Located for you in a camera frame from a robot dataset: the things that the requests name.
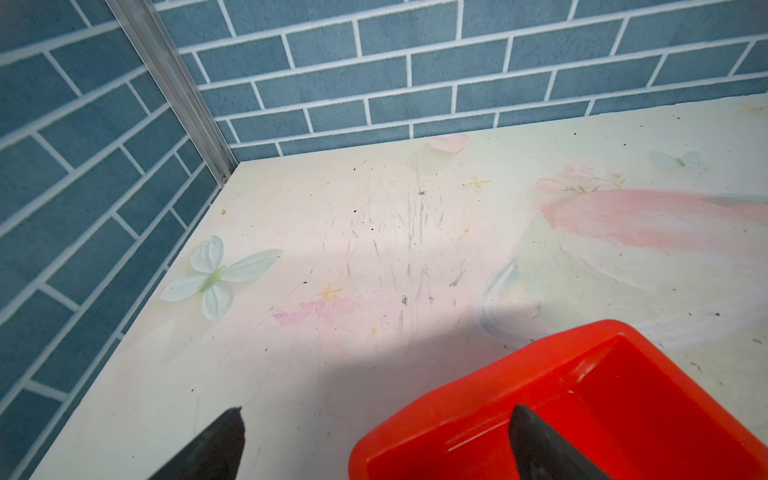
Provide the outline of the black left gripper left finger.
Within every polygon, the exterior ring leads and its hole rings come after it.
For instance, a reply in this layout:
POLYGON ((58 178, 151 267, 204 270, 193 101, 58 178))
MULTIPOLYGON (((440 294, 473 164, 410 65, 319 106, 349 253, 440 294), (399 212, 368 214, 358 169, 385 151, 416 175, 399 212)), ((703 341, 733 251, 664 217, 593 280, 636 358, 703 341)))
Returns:
POLYGON ((235 480, 245 446, 241 410, 224 411, 150 480, 235 480))

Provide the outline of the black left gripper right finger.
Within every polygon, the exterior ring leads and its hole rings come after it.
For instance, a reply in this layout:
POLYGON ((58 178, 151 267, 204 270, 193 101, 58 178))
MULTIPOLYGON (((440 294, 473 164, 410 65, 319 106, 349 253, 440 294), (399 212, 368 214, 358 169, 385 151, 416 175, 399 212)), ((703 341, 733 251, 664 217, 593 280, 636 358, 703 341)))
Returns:
POLYGON ((508 437, 518 475, 523 480, 610 479, 610 476, 525 405, 514 407, 508 437))

